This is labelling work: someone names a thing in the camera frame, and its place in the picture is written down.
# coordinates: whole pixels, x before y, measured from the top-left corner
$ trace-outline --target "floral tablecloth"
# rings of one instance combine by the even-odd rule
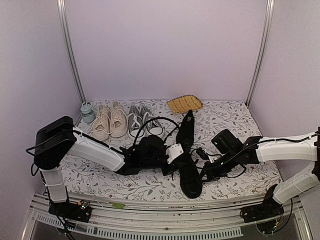
[[[229,129],[242,142],[250,136],[260,135],[260,131],[249,110],[241,101],[204,100],[203,108],[193,113],[195,117],[194,147],[202,147],[212,153],[218,153],[211,139],[220,131]],[[173,114],[166,100],[119,100],[124,111],[129,113],[132,103],[145,104],[154,117],[168,117],[181,122],[184,114]],[[98,105],[111,107],[112,101],[93,101],[93,108]],[[165,120],[160,121],[165,129],[165,136],[174,125]],[[81,121],[79,128],[86,131],[88,124]],[[167,140],[174,143],[176,132]],[[106,143],[117,147],[129,147],[133,141],[126,134],[120,138],[109,138]],[[193,159],[199,158],[196,153]],[[64,183],[68,191],[73,193],[94,195],[116,199],[140,201],[202,201],[231,199],[263,194],[273,184],[280,182],[281,177],[274,162],[248,164],[247,171],[237,178],[223,177],[218,181],[205,183],[200,197],[187,198],[180,188],[179,171],[173,176],[163,176],[161,169],[141,170],[137,175],[122,176],[109,171],[104,166],[86,159],[66,155],[60,164]],[[242,168],[236,167],[229,176],[241,173]]]

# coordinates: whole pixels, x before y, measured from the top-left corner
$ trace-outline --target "vent grille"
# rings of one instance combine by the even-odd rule
[[[54,227],[63,228],[61,222],[56,217],[51,215],[38,213],[37,221]],[[223,240],[243,236],[240,227],[201,233],[137,233],[129,231],[124,232],[119,230],[109,230],[106,228],[94,226],[87,226],[85,232],[77,230],[74,231],[111,240]]]

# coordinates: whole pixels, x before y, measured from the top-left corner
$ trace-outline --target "beige sneaker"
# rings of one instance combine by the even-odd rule
[[[99,141],[107,140],[109,138],[109,135],[113,133],[113,131],[110,132],[111,121],[109,114],[109,108],[100,105],[98,107],[97,117],[89,127],[88,132],[90,132],[91,135]]]
[[[113,102],[113,110],[111,111],[110,119],[110,129],[112,129],[111,137],[120,138],[127,133],[128,118],[118,101]]]

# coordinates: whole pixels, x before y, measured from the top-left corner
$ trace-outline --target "jar lid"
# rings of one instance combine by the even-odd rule
[[[80,107],[80,111],[84,114],[88,114],[91,111],[91,109],[92,109],[91,104],[87,101],[83,102]]]

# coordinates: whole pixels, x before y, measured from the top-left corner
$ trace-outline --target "pair of sneakers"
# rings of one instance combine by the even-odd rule
[[[99,140],[105,141],[109,136],[120,138],[128,131],[128,118],[122,106],[113,102],[113,109],[99,105],[96,119],[91,123],[88,133]]]
[[[129,137],[134,140],[137,137],[138,131],[142,125],[152,118],[153,115],[151,111],[144,104],[142,104],[140,108],[134,104],[131,105],[129,115],[127,117]],[[162,138],[164,132],[165,131],[158,120],[154,120],[149,122],[145,128],[141,130],[137,140],[140,141],[146,135],[146,133],[148,135],[156,135],[159,138]]]

